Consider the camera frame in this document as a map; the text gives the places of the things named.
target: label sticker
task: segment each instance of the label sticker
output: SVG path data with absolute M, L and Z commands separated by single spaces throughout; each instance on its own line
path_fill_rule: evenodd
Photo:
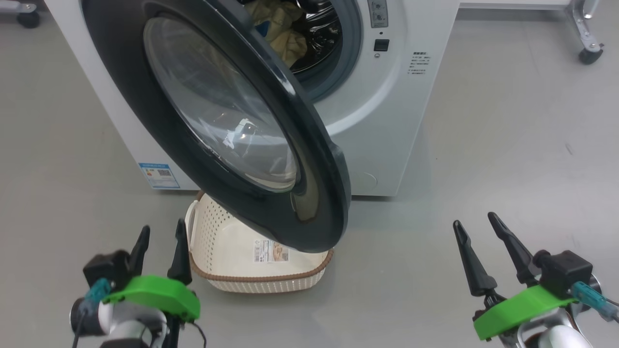
M 288 262 L 290 252 L 287 246 L 276 241 L 263 239 L 254 241 L 254 262 Z
M 167 164 L 138 163 L 152 188 L 181 188 Z
M 413 54 L 409 64 L 409 75 L 425 75 L 431 57 L 428 56 L 428 52 L 414 52 Z

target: washing machine door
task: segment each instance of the washing machine door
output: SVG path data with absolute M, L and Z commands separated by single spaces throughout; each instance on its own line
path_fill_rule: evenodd
M 234 0 L 84 0 L 123 97 L 209 196 L 259 233 L 332 248 L 348 218 L 344 156 Z

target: wheeled stand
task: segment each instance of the wheeled stand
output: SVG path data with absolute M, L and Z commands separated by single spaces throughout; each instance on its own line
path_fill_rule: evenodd
M 13 0 L 0 0 L 0 13 L 16 13 L 17 22 L 24 28 L 36 28 L 40 23 L 37 5 Z
M 586 20 L 593 18 L 593 13 L 597 7 L 599 0 L 572 0 L 566 9 L 568 18 L 576 26 L 580 40 L 584 48 L 578 54 L 578 59 L 583 64 L 589 65 L 600 58 L 604 50 L 603 43 L 599 43 L 595 36 L 589 30 Z
M 583 64 L 594 63 L 602 55 L 604 44 L 599 43 L 589 30 L 587 20 L 593 14 L 600 0 L 462 0 L 461 9 L 514 9 L 565 11 L 567 18 L 576 27 L 584 46 L 578 54 Z

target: white plastic basket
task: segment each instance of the white plastic basket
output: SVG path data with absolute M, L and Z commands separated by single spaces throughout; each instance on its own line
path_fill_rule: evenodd
M 289 250 L 255 232 L 200 192 L 185 215 L 191 268 L 228 292 L 268 294 L 305 290 L 322 278 L 333 249 Z

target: door glass window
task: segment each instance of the door glass window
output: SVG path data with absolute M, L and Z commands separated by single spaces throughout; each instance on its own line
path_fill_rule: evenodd
M 297 164 L 281 128 L 226 56 L 191 27 L 162 17 L 146 23 L 144 46 L 162 89 L 209 151 L 260 187 L 294 186 Z

